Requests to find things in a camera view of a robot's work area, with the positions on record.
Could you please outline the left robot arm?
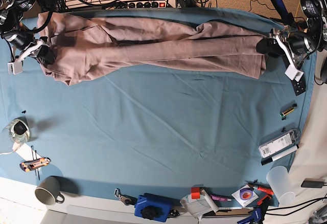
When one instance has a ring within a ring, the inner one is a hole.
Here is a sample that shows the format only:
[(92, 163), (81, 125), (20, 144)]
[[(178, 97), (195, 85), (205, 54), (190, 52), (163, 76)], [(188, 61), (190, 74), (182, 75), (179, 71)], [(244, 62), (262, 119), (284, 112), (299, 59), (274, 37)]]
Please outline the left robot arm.
[(301, 69), (310, 55), (326, 48), (326, 0), (299, 0), (306, 16), (300, 21), (288, 12), (283, 0), (271, 2), (281, 17), (277, 21), (285, 26), (281, 30), (272, 29), (259, 41), (256, 50), (273, 57), (285, 57)]

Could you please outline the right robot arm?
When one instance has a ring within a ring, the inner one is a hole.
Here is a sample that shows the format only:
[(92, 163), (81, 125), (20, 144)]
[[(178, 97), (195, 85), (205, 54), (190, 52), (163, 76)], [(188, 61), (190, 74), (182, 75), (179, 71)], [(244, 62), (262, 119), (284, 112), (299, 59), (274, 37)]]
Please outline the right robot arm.
[(21, 19), (37, 0), (6, 0), (7, 6), (1, 9), (1, 39), (10, 48), (10, 64), (22, 62), (32, 57), (38, 63), (47, 66), (55, 62), (55, 54), (49, 45), (48, 38), (35, 38), (35, 34), (43, 31), (49, 24), (55, 4), (51, 5), (45, 22), (35, 29), (27, 28)]

